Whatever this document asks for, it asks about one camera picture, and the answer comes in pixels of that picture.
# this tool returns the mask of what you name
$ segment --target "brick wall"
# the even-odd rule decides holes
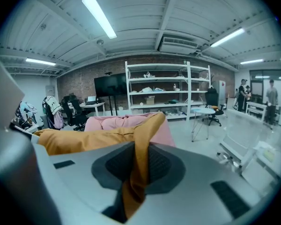
[[[209,62],[197,60],[197,59],[187,59],[194,66],[199,67],[208,67],[210,66],[211,75],[213,75],[213,81],[223,80],[226,82],[226,95],[233,96],[234,95],[234,72],[227,70],[218,65],[214,65]],[[60,78],[57,79],[58,86],[58,94],[59,100],[70,93],[74,93],[77,98],[81,101],[84,101],[88,96],[96,95],[94,78],[106,76],[105,73],[112,72],[112,74],[124,73],[125,72],[125,61],[128,62],[129,65],[132,64],[141,64],[141,63],[175,63],[175,64],[183,64],[185,58],[173,57],[173,56],[165,56],[165,55],[143,55],[143,56],[130,56],[123,57],[119,59],[113,59],[97,64],[92,64],[89,66],[82,67],[73,72],[70,72]],[[163,76],[160,72],[152,72],[155,76]],[[206,77],[205,72],[200,73],[201,77]],[[200,90],[204,90],[204,84],[202,84]],[[140,91],[142,88],[150,86],[151,88],[158,87],[166,90],[173,89],[174,82],[151,82],[151,83],[137,83],[133,84],[132,89],[136,91]],[[198,88],[198,84],[192,84],[192,89],[196,90]],[[133,103],[139,104],[140,102],[145,103],[144,95],[137,95],[133,97]],[[155,102],[165,102],[167,100],[178,99],[178,94],[159,94],[155,96]],[[101,98],[105,104],[105,109],[109,110],[109,102],[108,97]],[[128,109],[127,103],[127,95],[117,96],[117,106],[122,106],[124,109]],[[192,94],[192,100],[198,100],[199,94]]]

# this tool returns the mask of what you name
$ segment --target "pink cushion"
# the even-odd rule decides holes
[[[112,130],[115,128],[128,128],[141,124],[152,112],[139,115],[126,115],[123,117],[106,116],[90,117],[85,125],[85,132],[97,130]],[[150,140],[152,143],[160,143],[175,147],[174,140],[170,134],[168,121],[165,120],[156,134]]]

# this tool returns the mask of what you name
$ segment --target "tv stand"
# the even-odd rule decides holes
[[[112,114],[112,106],[111,106],[111,97],[108,96],[108,100],[109,100],[109,107],[111,108],[111,115]],[[113,96],[113,100],[114,100],[114,106],[115,106],[115,110],[116,110],[116,116],[118,115],[118,111],[117,111],[117,101],[116,101],[116,96]]]

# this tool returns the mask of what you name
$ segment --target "orange fabric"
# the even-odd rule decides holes
[[[157,113],[135,127],[119,127],[95,132],[43,129],[34,134],[40,136],[38,143],[46,147],[49,155],[82,152],[135,141],[133,169],[130,178],[122,187],[125,213],[127,218],[130,218],[145,199],[145,187],[148,184],[149,141],[164,120],[164,114]]]

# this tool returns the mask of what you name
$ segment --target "shelving unit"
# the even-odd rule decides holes
[[[208,87],[211,85],[210,81],[210,67],[198,67],[198,66],[191,66],[190,62],[186,62],[186,64],[166,64],[166,63],[149,63],[149,64],[134,64],[128,65],[127,61],[125,62],[126,67],[126,85],[127,85],[127,96],[128,96],[128,106],[129,110],[132,109],[149,109],[149,108],[167,108],[167,107],[182,107],[186,106],[186,115],[174,115],[174,116],[167,116],[167,119],[181,119],[186,118],[188,121],[190,117],[193,116],[190,113],[191,106],[193,105],[203,105],[201,101],[192,101],[192,93],[205,93],[207,91],[197,91],[193,90],[192,83],[208,83]],[[178,72],[178,76],[176,77],[149,77],[149,78],[132,78],[131,73],[133,72],[157,72],[157,71],[175,71]],[[208,79],[204,78],[192,78],[191,73],[199,73],[202,71],[207,71]],[[180,91],[151,91],[151,92],[132,92],[132,84],[134,83],[156,83],[156,82],[175,82],[179,84],[180,89],[182,89],[182,83],[187,83],[187,90],[180,90]],[[178,93],[180,94],[180,102],[176,104],[165,104],[165,103],[157,103],[154,105],[140,105],[140,104],[133,104],[133,97],[136,95],[156,95],[158,94],[172,94]],[[184,102],[182,101],[182,94],[187,93],[187,100]]]

